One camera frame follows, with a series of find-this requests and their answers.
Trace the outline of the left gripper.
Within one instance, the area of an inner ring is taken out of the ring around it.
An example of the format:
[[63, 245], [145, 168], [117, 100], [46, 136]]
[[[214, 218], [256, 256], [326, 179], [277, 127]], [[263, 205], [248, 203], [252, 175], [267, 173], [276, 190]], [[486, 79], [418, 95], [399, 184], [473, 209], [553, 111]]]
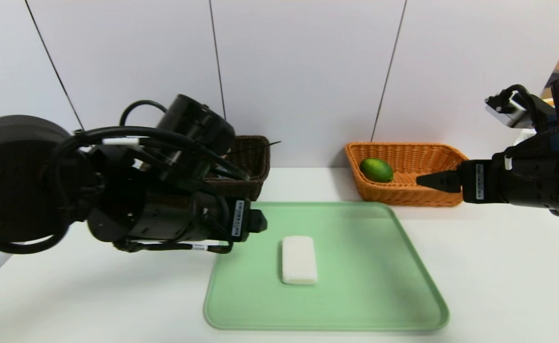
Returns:
[[267, 219], [260, 209], [250, 209], [250, 200], [195, 192], [190, 194], [190, 241], [244, 242], [249, 233], [267, 229]]

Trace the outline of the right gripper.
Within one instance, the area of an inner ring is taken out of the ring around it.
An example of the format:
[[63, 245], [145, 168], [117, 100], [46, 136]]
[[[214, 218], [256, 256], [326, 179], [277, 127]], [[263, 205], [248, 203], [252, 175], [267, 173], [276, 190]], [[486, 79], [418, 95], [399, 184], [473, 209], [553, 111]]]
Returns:
[[548, 207], [551, 201], [551, 152], [520, 151], [512, 158], [505, 152], [491, 159], [468, 160], [458, 170], [423, 174], [417, 185], [446, 193], [460, 193], [465, 202], [505, 203]]

